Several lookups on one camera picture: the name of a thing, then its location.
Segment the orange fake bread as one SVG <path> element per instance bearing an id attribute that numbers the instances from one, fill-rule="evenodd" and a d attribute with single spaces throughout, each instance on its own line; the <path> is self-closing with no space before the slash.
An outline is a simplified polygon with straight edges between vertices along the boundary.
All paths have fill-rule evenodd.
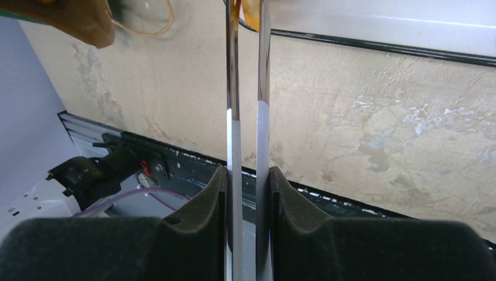
<path id="1" fill-rule="evenodd" d="M 256 32 L 260 31 L 260 1 L 259 0 L 230 0 L 230 21 L 235 29 L 239 25 L 240 11 L 243 10 L 244 21 Z"/>

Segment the green brown paper bag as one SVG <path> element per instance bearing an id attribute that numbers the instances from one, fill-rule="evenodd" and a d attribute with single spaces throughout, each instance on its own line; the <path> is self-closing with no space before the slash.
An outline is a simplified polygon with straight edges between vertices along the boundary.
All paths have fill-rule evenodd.
<path id="1" fill-rule="evenodd" d="M 142 37 L 159 37 L 165 34 L 174 20 L 173 7 L 166 1 L 168 23 L 154 33 L 134 30 L 118 22 L 108 1 L 1 1 L 1 14 L 26 21 L 52 26 L 98 49 L 114 43 L 115 28 Z"/>

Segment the strawberry print white tray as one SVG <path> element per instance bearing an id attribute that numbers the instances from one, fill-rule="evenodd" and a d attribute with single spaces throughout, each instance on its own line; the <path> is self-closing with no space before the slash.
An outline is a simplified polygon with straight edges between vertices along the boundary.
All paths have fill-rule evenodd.
<path id="1" fill-rule="evenodd" d="M 271 1 L 271 32 L 495 66 L 494 1 Z"/>

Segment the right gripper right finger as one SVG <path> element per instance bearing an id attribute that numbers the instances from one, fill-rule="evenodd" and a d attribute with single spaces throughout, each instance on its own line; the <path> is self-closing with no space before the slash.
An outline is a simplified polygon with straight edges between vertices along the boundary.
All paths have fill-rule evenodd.
<path id="1" fill-rule="evenodd" d="M 332 217 L 269 171 L 275 280 L 494 280 L 495 259 L 468 225 Z"/>

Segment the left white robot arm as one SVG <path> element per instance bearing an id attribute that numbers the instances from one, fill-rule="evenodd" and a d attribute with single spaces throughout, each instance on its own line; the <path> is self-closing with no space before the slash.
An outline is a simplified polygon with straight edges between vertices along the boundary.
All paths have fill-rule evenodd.
<path id="1" fill-rule="evenodd" d="M 18 224 L 32 218 L 66 218 L 117 194 L 121 182 L 140 169 L 140 160 L 129 148 L 106 156 L 74 157 L 49 170 L 45 179 L 1 209 L 1 239 Z"/>

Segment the metal tongs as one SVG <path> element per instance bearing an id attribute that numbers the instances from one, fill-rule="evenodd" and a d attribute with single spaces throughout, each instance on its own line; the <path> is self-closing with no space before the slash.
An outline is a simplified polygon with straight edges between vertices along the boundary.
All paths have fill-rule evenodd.
<path id="1" fill-rule="evenodd" d="M 227 231 L 230 280 L 273 280 L 270 234 L 271 16 L 269 1 L 226 1 Z M 243 165 L 254 169 L 254 261 L 244 251 Z"/>

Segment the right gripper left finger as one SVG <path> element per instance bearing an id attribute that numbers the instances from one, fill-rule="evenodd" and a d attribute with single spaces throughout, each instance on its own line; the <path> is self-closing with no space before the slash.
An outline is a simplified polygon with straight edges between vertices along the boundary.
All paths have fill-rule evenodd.
<path id="1" fill-rule="evenodd" d="M 2 280 L 225 280 L 226 168 L 176 212 L 37 218 L 1 244 Z"/>

